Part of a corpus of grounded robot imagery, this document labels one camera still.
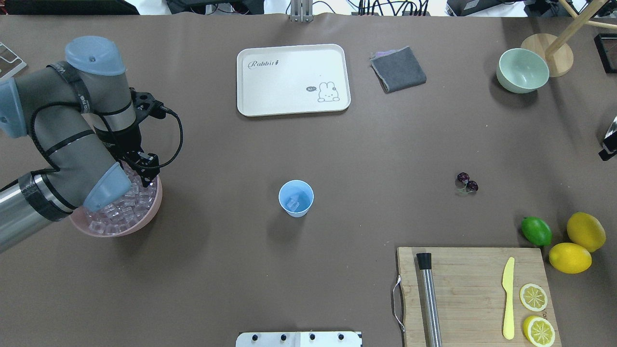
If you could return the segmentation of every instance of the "yellow knife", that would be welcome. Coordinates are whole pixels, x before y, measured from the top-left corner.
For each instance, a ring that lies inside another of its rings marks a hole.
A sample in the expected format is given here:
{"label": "yellow knife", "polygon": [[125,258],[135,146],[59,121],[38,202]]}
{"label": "yellow knife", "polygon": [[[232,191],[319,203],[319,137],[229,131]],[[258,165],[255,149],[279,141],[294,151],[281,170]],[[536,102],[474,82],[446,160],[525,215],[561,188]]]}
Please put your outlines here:
{"label": "yellow knife", "polygon": [[510,257],[503,269],[502,287],[505,290],[505,312],[503,314],[503,337],[514,338],[514,308],[512,307],[512,291],[514,286],[514,258]]}

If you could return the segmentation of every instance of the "light blue cap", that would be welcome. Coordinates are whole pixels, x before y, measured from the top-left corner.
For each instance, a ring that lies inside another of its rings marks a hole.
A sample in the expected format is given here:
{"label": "light blue cap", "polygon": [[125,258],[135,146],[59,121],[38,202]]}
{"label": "light blue cap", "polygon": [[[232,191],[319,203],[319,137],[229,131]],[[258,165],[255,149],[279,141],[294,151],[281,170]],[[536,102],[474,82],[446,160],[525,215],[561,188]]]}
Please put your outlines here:
{"label": "light blue cap", "polygon": [[12,138],[26,136],[26,121],[14,78],[0,82],[0,129]]}
{"label": "light blue cap", "polygon": [[118,47],[100,36],[78,37],[68,43],[64,53],[69,64],[84,72],[117,76],[126,71]]}
{"label": "light blue cap", "polygon": [[131,188],[131,181],[128,179],[119,163],[114,163],[109,170],[94,185],[83,206],[92,212],[96,212],[103,207],[116,201]]}

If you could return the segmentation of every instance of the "bowl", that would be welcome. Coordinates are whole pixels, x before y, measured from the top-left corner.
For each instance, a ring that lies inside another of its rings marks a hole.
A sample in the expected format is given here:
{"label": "bowl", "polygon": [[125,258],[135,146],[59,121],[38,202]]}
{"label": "bowl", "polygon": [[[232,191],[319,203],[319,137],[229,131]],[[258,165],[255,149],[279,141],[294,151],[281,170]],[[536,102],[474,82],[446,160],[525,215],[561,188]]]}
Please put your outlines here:
{"label": "bowl", "polygon": [[93,233],[88,228],[88,226],[89,226],[88,217],[86,216],[86,209],[83,206],[80,206],[75,211],[73,211],[73,213],[69,216],[69,219],[71,220],[73,225],[77,229],[79,229],[81,232],[83,232],[86,235],[90,235],[90,236],[94,236],[94,237],[117,237],[117,236],[124,236],[124,235],[128,235],[128,234],[134,233],[137,230],[145,227],[146,224],[148,224],[152,220],[152,218],[154,218],[154,216],[156,215],[156,212],[159,211],[160,202],[161,202],[161,200],[163,200],[163,186],[160,183],[159,176],[156,176],[156,184],[157,184],[156,194],[154,195],[154,200],[152,202],[152,206],[150,207],[148,212],[146,212],[144,217],[137,224],[135,224],[134,226],[132,226],[132,227],[130,227],[128,229],[126,229],[123,232],[116,233],[116,234],[113,234],[113,235],[104,235],[104,234]]}
{"label": "bowl", "polygon": [[549,66],[528,49],[509,49],[499,58],[497,80],[512,93],[529,93],[549,80]]}

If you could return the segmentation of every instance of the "cut lemon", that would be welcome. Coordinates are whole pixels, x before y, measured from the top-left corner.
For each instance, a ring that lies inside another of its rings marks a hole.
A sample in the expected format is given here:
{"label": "cut lemon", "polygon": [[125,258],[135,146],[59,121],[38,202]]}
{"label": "cut lemon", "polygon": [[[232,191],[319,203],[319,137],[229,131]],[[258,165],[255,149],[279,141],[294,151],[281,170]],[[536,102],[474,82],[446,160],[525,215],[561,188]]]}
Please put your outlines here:
{"label": "cut lemon", "polygon": [[555,329],[553,329],[553,325],[539,316],[525,318],[523,332],[527,340],[536,347],[549,347],[555,342]]}
{"label": "cut lemon", "polygon": [[543,311],[549,303],[544,289],[533,283],[522,286],[519,296],[523,306],[534,312]]}

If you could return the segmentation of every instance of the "wooden stick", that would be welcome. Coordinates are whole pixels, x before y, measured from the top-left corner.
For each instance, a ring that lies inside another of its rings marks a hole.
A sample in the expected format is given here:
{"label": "wooden stick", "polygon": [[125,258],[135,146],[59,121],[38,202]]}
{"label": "wooden stick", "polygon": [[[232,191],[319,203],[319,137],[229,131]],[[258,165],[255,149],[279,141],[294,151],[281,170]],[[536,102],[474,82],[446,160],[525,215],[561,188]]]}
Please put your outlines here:
{"label": "wooden stick", "polygon": [[[566,0],[559,0],[559,3],[563,6],[564,9],[566,9],[566,11],[568,11],[568,13],[570,14],[570,16],[572,16],[572,18],[578,17],[578,14],[576,13],[576,11],[574,11],[574,9],[570,6],[570,4],[566,2]],[[617,30],[617,25],[615,24],[596,22],[594,20],[589,20],[585,24],[593,25],[594,27]]]}
{"label": "wooden stick", "polygon": [[570,25],[563,30],[561,35],[546,49],[544,56],[546,59],[552,59],[553,54],[557,52],[585,23],[594,16],[596,12],[607,2],[608,0],[593,0],[587,8],[577,16]]}

